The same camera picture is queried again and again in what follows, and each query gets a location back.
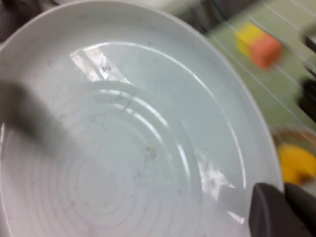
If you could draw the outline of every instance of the green surface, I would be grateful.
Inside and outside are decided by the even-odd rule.
[[[249,21],[283,44],[282,59],[267,71],[236,49],[234,31]],[[302,44],[301,33],[313,23],[316,24],[315,0],[262,1],[208,36],[248,86],[270,126],[297,124],[316,129],[316,123],[296,104],[300,79],[309,76],[303,64],[314,55]]]

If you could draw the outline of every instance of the orange block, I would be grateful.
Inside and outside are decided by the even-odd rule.
[[[282,45],[272,36],[264,33],[250,46],[251,60],[259,67],[266,69],[281,57]]]

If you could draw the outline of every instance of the stain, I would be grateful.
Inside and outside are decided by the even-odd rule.
[[[124,106],[124,108],[122,109],[122,111],[125,111],[131,104],[132,104],[133,100],[130,99],[129,102],[127,103],[127,105]]]
[[[112,100],[112,103],[117,102],[117,101],[120,101],[120,100],[123,100],[123,99],[125,99],[125,98],[122,96],[122,92],[120,92],[120,93]]]
[[[154,147],[146,147],[146,158],[154,160],[157,156],[156,149]]]
[[[111,72],[111,71],[112,71],[112,69],[111,69],[111,67],[110,67],[109,65],[106,65],[106,66],[102,67],[101,69],[102,69],[102,71],[103,71],[104,73],[105,73],[105,72]]]

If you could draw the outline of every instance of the table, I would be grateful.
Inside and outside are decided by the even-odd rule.
[[[254,65],[235,47],[234,31],[249,21],[284,45],[282,59],[268,71]],[[301,35],[313,23],[315,0],[265,0],[207,35],[238,72],[271,127],[293,124],[316,129],[316,123],[297,106],[300,80],[309,75],[303,64],[314,55],[302,43]]]

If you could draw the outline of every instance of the black object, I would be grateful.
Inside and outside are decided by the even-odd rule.
[[[316,26],[313,25],[306,29],[303,34],[304,44],[316,53],[316,43],[313,41],[312,37],[316,36]]]
[[[55,156],[61,142],[80,155],[80,149],[59,120],[24,85],[0,80],[0,124],[20,131],[50,156]]]
[[[54,6],[59,6],[59,2],[55,1],[55,0],[49,0],[51,4],[53,4]]]
[[[316,122],[316,81],[305,78],[302,82],[302,95],[298,100],[299,107]]]
[[[223,10],[221,9],[221,7],[219,6],[219,4],[217,3],[216,0],[210,0],[212,5],[215,7],[215,9],[218,11],[218,13],[221,15],[221,17],[223,18],[224,21],[228,20],[228,17],[226,16],[226,14],[223,12]]]
[[[0,0],[0,42],[41,13],[38,0]]]
[[[316,236],[316,198],[294,184],[285,194],[258,183],[253,188],[249,228],[252,237]]]
[[[304,63],[304,67],[306,70],[316,79],[316,57],[314,56],[312,59],[309,59]]]

